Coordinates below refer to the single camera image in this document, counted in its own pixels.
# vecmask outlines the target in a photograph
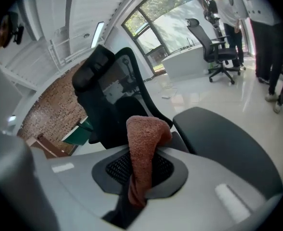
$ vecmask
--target brick wall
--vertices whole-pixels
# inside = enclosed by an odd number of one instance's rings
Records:
[[[77,103],[72,86],[72,76],[82,63],[73,67],[51,84],[40,96],[23,121],[18,136],[24,140],[44,134],[60,150],[69,153],[73,145],[61,142],[79,119],[86,117]]]

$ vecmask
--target chair headrest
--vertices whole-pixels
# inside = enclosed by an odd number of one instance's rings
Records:
[[[191,18],[191,19],[186,19],[188,20],[188,26],[190,27],[196,27],[199,25],[199,20]]]
[[[115,55],[98,45],[90,57],[75,72],[72,85],[75,91],[84,92],[89,86],[100,79],[116,61]]]

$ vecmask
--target chair base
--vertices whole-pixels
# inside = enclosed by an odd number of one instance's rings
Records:
[[[231,77],[231,75],[227,71],[229,71],[229,72],[238,72],[238,75],[240,75],[241,74],[240,70],[224,67],[223,63],[219,63],[219,65],[220,65],[219,67],[208,69],[209,73],[210,74],[212,73],[209,76],[209,81],[213,82],[213,79],[212,79],[213,76],[218,75],[219,73],[224,73],[230,79],[231,84],[234,84],[235,82],[234,82],[233,78]]]

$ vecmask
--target glass door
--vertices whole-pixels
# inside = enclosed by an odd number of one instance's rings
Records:
[[[144,16],[136,10],[124,23],[124,28],[151,66],[153,73],[164,71],[162,60],[168,56],[168,52]]]

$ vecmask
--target green object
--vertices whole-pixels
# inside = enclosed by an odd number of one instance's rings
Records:
[[[93,129],[88,118],[81,121],[81,124],[87,128]],[[64,138],[63,142],[74,144],[74,145],[84,145],[87,140],[90,138],[92,132],[87,131],[79,126],[75,126]]]

